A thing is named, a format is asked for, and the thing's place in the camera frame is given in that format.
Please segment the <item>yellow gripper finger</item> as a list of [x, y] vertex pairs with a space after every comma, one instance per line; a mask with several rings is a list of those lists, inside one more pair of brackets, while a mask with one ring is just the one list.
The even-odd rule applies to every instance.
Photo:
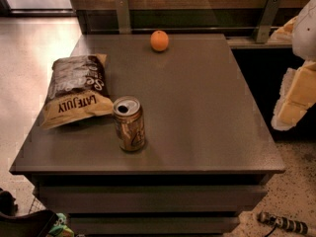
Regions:
[[286, 131], [295, 127], [315, 104], [316, 62], [305, 61], [297, 70], [288, 68], [274, 108], [273, 129]]
[[292, 42], [292, 32], [297, 17], [293, 17], [287, 21], [282, 27], [275, 30], [270, 36], [271, 40]]

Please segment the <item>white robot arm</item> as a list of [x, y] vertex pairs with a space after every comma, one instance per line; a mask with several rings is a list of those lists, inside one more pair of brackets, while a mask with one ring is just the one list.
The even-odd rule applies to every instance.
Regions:
[[298, 69], [288, 68], [281, 81], [271, 124], [286, 131], [316, 103], [316, 0], [274, 31], [271, 39], [290, 42], [293, 54], [304, 60]]

